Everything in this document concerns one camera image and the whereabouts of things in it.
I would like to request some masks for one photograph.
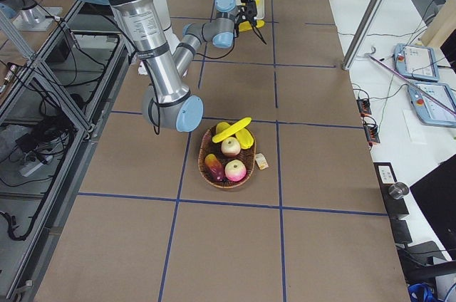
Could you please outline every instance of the wicker basket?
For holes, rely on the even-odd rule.
[[[241,152],[236,157],[225,157],[222,153],[222,144],[221,143],[213,143],[212,137],[215,135],[215,126],[211,127],[204,136],[202,137],[201,141],[201,148],[199,149],[199,156],[198,156],[198,167],[199,172],[204,177],[204,179],[214,187],[221,188],[221,189],[231,189],[235,187],[239,187],[240,185],[244,184],[252,175],[255,166],[255,149],[257,148],[257,142],[254,140],[254,144],[249,149],[241,149]],[[247,173],[245,177],[238,182],[233,182],[227,178],[224,178],[223,181],[217,182],[213,181],[211,174],[206,169],[204,165],[204,159],[208,154],[214,154],[215,157],[222,163],[223,167],[232,160],[240,160],[244,163]]]

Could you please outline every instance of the table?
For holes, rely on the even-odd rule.
[[[346,52],[353,37],[344,34],[355,33],[369,0],[330,0],[330,2],[340,33],[342,48]],[[403,35],[415,30],[422,30],[423,26],[420,14],[411,0],[386,0],[380,8],[369,34]],[[393,54],[397,43],[407,43],[409,40],[410,35],[402,37],[368,36],[360,54],[370,52],[371,46],[375,46],[377,48],[375,56],[387,58]],[[440,49],[435,49],[435,52],[437,59],[444,58]],[[385,63],[393,67],[391,58],[386,59]],[[439,64],[448,66],[446,60],[440,61]],[[388,95],[391,74],[372,61],[366,59],[355,61],[350,69],[350,77],[353,84],[366,90],[371,97],[383,98]],[[456,88],[456,76],[453,70],[440,69],[440,77],[441,82]],[[393,79],[390,93],[394,93],[402,84],[403,82],[397,78]],[[382,116],[383,101],[377,100],[377,102],[371,103],[373,117],[378,123]],[[456,153],[456,141],[453,138],[456,130],[422,125],[412,109],[406,88],[388,99],[380,127],[381,144],[374,146],[370,152],[374,162],[391,162],[398,180],[409,186]],[[411,115],[410,122],[405,121],[404,113],[407,116]],[[420,144],[410,137],[408,127],[420,134],[421,138],[425,140],[424,144]],[[405,202],[410,212],[410,216],[405,220],[412,234],[412,245],[432,240],[442,249],[442,244],[434,235],[411,194],[405,197]],[[447,259],[451,259],[447,254],[444,255]]]
[[[214,16],[168,4],[176,33]],[[189,67],[205,104],[190,134],[153,135],[132,66],[36,302],[408,301],[328,0],[266,0],[266,16],[267,46],[245,33]],[[216,189],[202,135],[245,116],[269,168]]]

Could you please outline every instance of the fruit basket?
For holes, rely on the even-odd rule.
[[[213,143],[212,137],[215,135],[215,126],[211,127],[206,133],[204,134],[202,141],[201,141],[201,148],[199,149],[199,156],[198,156],[198,167],[199,172],[204,177],[204,179],[214,187],[220,189],[231,189],[235,187],[239,187],[240,185],[244,184],[252,175],[255,166],[255,150],[257,148],[257,141],[254,140],[254,144],[249,149],[242,149],[241,152],[236,157],[225,157],[222,153],[221,143]],[[222,163],[223,167],[232,160],[240,160],[244,163],[247,173],[243,179],[238,182],[233,182],[226,177],[223,181],[217,182],[214,181],[209,173],[208,169],[204,165],[204,159],[208,154],[214,154],[215,157]]]

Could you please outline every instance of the bowl of fruit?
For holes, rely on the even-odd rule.
[[[204,134],[198,167],[204,179],[220,189],[244,184],[252,175],[256,141],[246,126],[250,117],[230,125],[220,122]]]

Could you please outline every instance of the red apple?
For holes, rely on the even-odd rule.
[[[242,180],[246,174],[247,169],[244,163],[239,160],[232,160],[225,165],[225,176],[233,182]]]
[[[222,142],[223,155],[227,157],[235,157],[241,152],[241,145],[234,137],[228,137]]]

